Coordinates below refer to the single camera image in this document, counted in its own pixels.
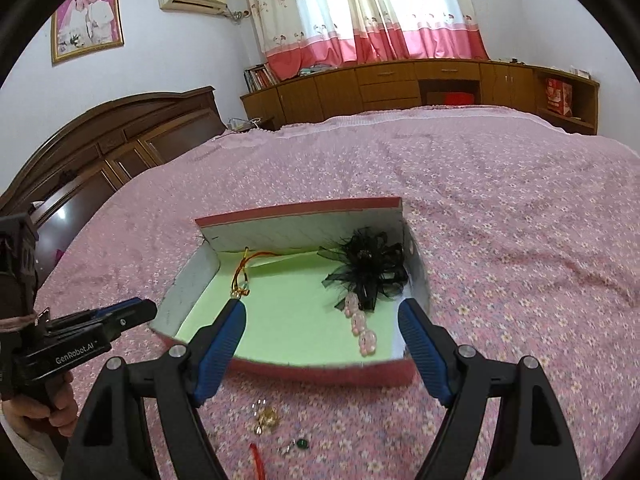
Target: wooden headboard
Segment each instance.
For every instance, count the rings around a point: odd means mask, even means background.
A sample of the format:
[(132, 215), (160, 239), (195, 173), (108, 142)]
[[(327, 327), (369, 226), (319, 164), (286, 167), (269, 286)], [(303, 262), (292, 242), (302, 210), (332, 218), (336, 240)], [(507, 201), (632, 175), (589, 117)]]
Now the wooden headboard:
[(56, 254), (123, 184), (225, 131), (213, 90), (153, 92), (101, 104), (36, 150), (0, 197), (0, 215), (31, 213), (40, 235), (41, 282)]

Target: pink beads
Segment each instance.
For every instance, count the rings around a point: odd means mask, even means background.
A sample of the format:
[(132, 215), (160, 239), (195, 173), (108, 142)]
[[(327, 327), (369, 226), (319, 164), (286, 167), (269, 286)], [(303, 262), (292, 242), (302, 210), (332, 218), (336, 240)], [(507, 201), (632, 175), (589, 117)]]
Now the pink beads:
[(378, 338), (376, 337), (376, 333), (373, 330), (365, 330), (360, 334), (358, 338), (358, 344), (360, 345), (360, 354), (363, 357), (367, 355), (371, 355), (376, 351), (376, 344), (378, 342)]
[(359, 335), (367, 329), (367, 318), (364, 312), (359, 310), (351, 317), (351, 332), (353, 335)]
[(348, 292), (344, 298), (344, 315), (351, 318), (351, 333), (359, 336), (360, 354), (366, 357), (375, 353), (378, 338), (373, 330), (367, 328), (367, 317), (360, 310), (360, 301), (355, 292)]
[(347, 293), (347, 296), (344, 298), (344, 315), (351, 317), (359, 310), (360, 302), (358, 301), (358, 295), (355, 292)]

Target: black hair accessory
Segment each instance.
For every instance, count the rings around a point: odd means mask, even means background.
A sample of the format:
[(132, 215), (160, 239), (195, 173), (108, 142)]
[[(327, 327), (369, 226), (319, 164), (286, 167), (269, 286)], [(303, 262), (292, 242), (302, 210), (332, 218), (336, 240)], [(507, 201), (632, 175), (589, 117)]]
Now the black hair accessory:
[[(359, 229), (336, 250), (320, 247), (318, 255), (337, 260), (344, 265), (323, 281), (324, 286), (341, 282), (349, 292), (355, 292), (361, 310), (373, 311), (378, 294), (396, 296), (409, 280), (404, 269), (402, 244), (386, 244), (384, 231), (372, 234), (369, 228)], [(344, 299), (336, 306), (344, 309)]]

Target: cabinet door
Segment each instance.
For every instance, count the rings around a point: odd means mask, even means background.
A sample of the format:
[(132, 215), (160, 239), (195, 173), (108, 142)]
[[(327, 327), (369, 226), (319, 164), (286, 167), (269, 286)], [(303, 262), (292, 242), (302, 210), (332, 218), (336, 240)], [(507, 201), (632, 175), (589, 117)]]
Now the cabinet door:
[(324, 121), (320, 97), (313, 76), (278, 86), (278, 94), (287, 124)]
[(482, 104), (511, 107), (509, 67), (503, 64), (480, 63)]
[(140, 143), (159, 166), (220, 134), (219, 126), (213, 112), (198, 110), (151, 130)]
[(325, 119), (355, 115), (363, 110), (355, 70), (338, 70), (317, 75), (316, 88)]
[(510, 66), (511, 107), (521, 112), (535, 113), (536, 92), (533, 69), (523, 66)]
[(114, 150), (107, 161), (122, 182), (128, 182), (156, 165), (139, 142), (130, 142)]
[(122, 183), (107, 163), (80, 174), (54, 193), (32, 215), (40, 240), (36, 268), (40, 284), (56, 266), (56, 252), (66, 251), (80, 229)]
[(249, 119), (260, 117), (268, 120), (273, 118), (273, 126), (279, 130), (281, 126), (286, 124), (278, 90), (275, 88), (267, 88), (255, 94), (249, 94), (241, 97), (244, 111)]

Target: pink floral bedspread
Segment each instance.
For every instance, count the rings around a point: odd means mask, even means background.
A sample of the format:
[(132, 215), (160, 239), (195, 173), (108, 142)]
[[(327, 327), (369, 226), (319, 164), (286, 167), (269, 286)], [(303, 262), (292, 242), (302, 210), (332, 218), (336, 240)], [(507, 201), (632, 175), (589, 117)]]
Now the pink floral bedspread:
[[(506, 108), (416, 108), (227, 135), (141, 174), (86, 225), (45, 282), (54, 316), (131, 296), (160, 301), (201, 240), (194, 218), (327, 198), (401, 196), (431, 285), (431, 317), (486, 357), (537, 356), (558, 395), (583, 476), (600, 479), (640, 422), (640, 158)], [(162, 347), (146, 328), (76, 369), (84, 402), (113, 353)], [(251, 403), (282, 415), (252, 433)], [(443, 416), (419, 380), (387, 390), (318, 388), (228, 374), (200, 410), (233, 480), (413, 479)], [(497, 402), (468, 478), (479, 479)], [(173, 479), (156, 406), (148, 418)], [(306, 436), (309, 450), (276, 448)]]

